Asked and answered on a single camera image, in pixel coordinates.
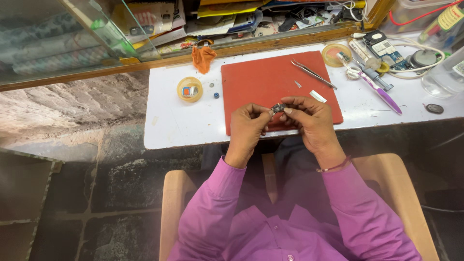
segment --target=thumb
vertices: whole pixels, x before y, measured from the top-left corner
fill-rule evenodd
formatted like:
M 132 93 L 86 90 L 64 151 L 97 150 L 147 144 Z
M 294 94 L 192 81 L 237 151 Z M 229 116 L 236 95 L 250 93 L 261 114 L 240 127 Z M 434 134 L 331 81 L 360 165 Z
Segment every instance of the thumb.
M 284 112 L 288 117 L 299 121 L 301 124 L 303 124 L 303 126 L 309 124 L 313 120 L 311 115 L 308 115 L 301 110 L 284 108 Z
M 273 111 L 265 111 L 262 112 L 258 118 L 253 119 L 253 121 L 256 121 L 260 127 L 264 128 L 264 126 L 270 122 L 272 116 L 274 116 Z

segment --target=pink shirt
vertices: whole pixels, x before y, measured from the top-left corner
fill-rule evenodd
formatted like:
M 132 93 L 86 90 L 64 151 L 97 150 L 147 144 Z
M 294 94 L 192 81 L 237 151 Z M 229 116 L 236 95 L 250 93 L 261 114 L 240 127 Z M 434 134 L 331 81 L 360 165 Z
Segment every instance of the pink shirt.
M 168 260 L 422 260 L 400 218 L 353 165 L 322 174 L 340 227 L 298 205 L 288 221 L 255 206 L 234 216 L 245 170 L 219 161 L 182 214 Z

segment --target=orange cloth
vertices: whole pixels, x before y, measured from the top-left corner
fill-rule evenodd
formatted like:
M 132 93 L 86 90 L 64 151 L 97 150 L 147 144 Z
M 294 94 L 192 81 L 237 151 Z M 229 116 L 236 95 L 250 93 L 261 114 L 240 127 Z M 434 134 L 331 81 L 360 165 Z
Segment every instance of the orange cloth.
M 201 49 L 193 47 L 193 65 L 198 69 L 199 72 L 205 74 L 209 72 L 209 64 L 214 59 L 214 57 L 216 57 L 216 55 L 216 52 L 213 51 L 209 46 L 204 46 Z

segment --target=fingernail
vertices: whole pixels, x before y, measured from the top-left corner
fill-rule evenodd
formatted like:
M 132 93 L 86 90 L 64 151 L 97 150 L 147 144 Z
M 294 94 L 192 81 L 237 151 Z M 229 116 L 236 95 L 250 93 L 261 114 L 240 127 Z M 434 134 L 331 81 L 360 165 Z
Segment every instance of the fingernail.
M 292 109 L 284 108 L 284 112 L 287 113 L 287 115 L 290 115 L 290 113 L 292 112 Z

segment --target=bracelet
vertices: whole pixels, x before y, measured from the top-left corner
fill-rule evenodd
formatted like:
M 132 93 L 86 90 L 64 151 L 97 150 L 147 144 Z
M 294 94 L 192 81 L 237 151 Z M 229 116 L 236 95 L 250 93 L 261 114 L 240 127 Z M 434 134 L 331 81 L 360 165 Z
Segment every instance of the bracelet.
M 339 164 L 339 165 L 337 165 L 337 166 L 335 166 L 335 167 L 332 167 L 332 168 L 329 168 L 329 169 L 324 169 L 324 170 L 323 170 L 323 169 L 316 169 L 316 170 L 317 170 L 317 172 L 323 173 L 323 172 L 326 172 L 326 171 L 328 171 L 328 170 L 333 170 L 333 169 L 336 169 L 336 168 L 339 168 L 339 167 L 344 167 L 344 166 L 346 165 L 346 163 L 349 161 L 350 158 L 351 158 L 351 156 L 348 155 L 348 156 L 346 157 L 346 159 L 345 159 L 341 164 Z

